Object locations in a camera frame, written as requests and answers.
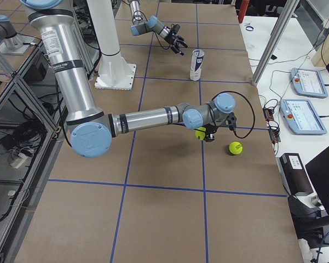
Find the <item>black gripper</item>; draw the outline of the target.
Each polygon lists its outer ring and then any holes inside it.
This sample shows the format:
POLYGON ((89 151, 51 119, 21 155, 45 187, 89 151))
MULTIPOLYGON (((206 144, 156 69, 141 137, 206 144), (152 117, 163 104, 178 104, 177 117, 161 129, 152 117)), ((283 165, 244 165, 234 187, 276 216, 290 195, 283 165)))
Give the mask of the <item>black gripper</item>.
POLYGON ((187 48, 188 45, 185 42, 184 38, 179 36, 177 34, 177 31, 169 31, 167 36, 164 38, 166 43, 170 44, 170 49, 175 53, 175 54, 180 54, 181 56, 184 56, 184 53, 180 50, 181 47, 187 48))
POLYGON ((206 124, 204 141, 213 142, 215 140, 214 134, 218 131, 218 129, 226 127, 227 125, 225 123, 220 125, 206 124))

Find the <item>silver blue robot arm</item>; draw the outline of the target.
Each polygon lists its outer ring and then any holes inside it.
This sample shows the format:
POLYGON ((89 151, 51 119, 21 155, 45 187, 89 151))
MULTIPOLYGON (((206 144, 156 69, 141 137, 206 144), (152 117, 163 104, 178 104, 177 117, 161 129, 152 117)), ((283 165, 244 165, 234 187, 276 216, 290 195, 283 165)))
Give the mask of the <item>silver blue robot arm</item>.
MULTIPOLYGON (((105 114, 95 104, 78 52, 72 30, 72 2, 24 1, 24 6, 30 24, 41 34, 68 109, 71 146, 80 156, 99 157, 109 150, 117 135, 162 125, 181 123, 190 130, 203 130, 205 140, 210 140, 219 127, 235 130, 235 100, 229 93, 201 106, 181 103, 121 115, 105 114)), ((131 89, 136 65, 128 64, 121 55, 110 1, 89 1, 88 7, 101 53, 96 87, 131 89)))
POLYGON ((184 56, 180 47, 187 48, 188 45, 184 38, 178 34, 180 30, 179 24, 172 24, 168 27, 154 15, 149 19, 146 18, 144 12, 140 9, 140 1, 128 1, 128 6, 131 11, 132 25, 130 29, 133 36, 153 32, 157 38, 161 37, 168 44, 168 47, 162 47, 163 49, 171 49, 175 54, 184 56))

